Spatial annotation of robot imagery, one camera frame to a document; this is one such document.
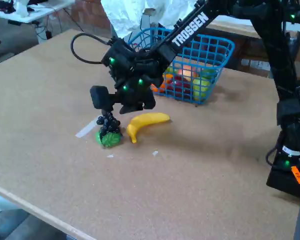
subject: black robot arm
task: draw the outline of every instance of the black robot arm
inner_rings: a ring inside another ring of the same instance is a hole
[[[111,112],[113,105],[120,103],[121,114],[154,108],[150,85],[162,84],[163,73],[177,54],[218,15],[251,20],[263,40],[279,96],[277,124],[281,126],[278,141],[266,156],[272,166],[267,184],[300,197],[300,184],[291,173],[291,167],[300,168],[300,82],[282,30],[284,21],[300,23],[298,4],[279,0],[199,0],[194,10],[151,48],[135,51],[123,39],[112,38],[101,62],[110,68],[116,92],[109,94],[106,87],[93,86],[93,105]],[[268,159],[272,153],[273,163]]]

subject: banana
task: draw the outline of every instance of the banana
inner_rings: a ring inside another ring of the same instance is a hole
[[[128,127],[126,128],[126,131],[128,132],[131,141],[135,144],[137,142],[136,135],[140,128],[151,124],[164,123],[169,120],[170,120],[169,115],[165,113],[161,113],[161,112],[144,113],[134,117],[131,120]]]

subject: green led light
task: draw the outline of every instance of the green led light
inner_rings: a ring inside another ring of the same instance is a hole
[[[111,63],[111,64],[114,64],[114,63],[115,63],[115,60],[114,60],[112,57],[110,57],[109,60],[110,60],[110,63]]]

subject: red apple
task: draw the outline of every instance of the red apple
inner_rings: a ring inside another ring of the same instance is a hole
[[[167,86],[167,89],[169,90],[167,91],[168,94],[174,95],[175,92],[175,97],[182,98],[183,95],[185,99],[190,98],[191,85],[186,78],[180,75],[174,76],[172,83]]]

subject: blue plastic basket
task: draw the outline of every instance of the blue plastic basket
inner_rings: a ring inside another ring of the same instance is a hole
[[[151,47],[169,32],[171,30],[165,28],[147,28],[128,43],[138,51]],[[151,85],[152,91],[176,100],[202,104],[209,98],[234,48],[234,42],[226,38],[198,34],[165,71],[161,87]]]

